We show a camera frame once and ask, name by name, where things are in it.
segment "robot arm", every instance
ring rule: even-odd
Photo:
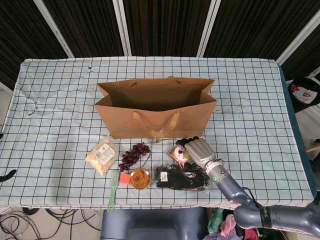
[[[244,229],[266,228],[313,235],[320,238],[320,216],[313,210],[285,205],[261,206],[248,196],[217,161],[215,152],[202,138],[184,144],[193,161],[203,168],[234,210],[236,223]]]

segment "paper bag handle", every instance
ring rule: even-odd
[[[152,129],[151,127],[149,127],[146,122],[144,121],[144,119],[141,117],[141,115],[139,113],[137,113],[136,111],[133,112],[133,119],[135,119],[138,124],[151,136],[153,137],[157,137],[157,138],[165,138],[168,136],[168,134],[170,132],[172,132],[173,129],[175,129],[175,127],[178,124],[178,119],[179,119],[179,111],[177,110],[168,125],[168,131],[156,131],[154,129]]]

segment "grid pattern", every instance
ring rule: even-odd
[[[217,105],[202,137],[262,205],[306,206],[313,200],[274,60],[99,57],[21,64],[0,141],[0,175],[17,173],[0,184],[0,205],[105,208],[111,171],[100,176],[84,160],[109,135],[94,108],[103,97],[96,84],[169,76],[216,80],[210,94]],[[119,156],[138,142],[147,139],[115,139]],[[173,163],[166,154],[173,145],[173,140],[149,145],[152,156],[144,167],[151,186],[139,191],[120,184],[115,207],[234,208],[214,184],[207,192],[156,188],[156,166]]]

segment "snack package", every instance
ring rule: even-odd
[[[181,169],[178,165],[156,167],[156,187],[173,190],[208,190],[209,177],[197,165],[185,163]]]
[[[103,139],[90,154],[86,156],[85,161],[90,163],[101,175],[104,175],[118,156],[118,150],[111,137]]]
[[[167,153],[173,160],[178,162],[181,169],[184,168],[185,163],[191,163],[192,161],[187,150],[181,145],[175,145]]]

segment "red grapes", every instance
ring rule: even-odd
[[[150,148],[144,143],[133,145],[130,151],[126,151],[125,154],[122,155],[122,163],[119,164],[120,172],[128,170],[129,167],[139,160],[140,155],[145,156],[147,153],[150,153]]]

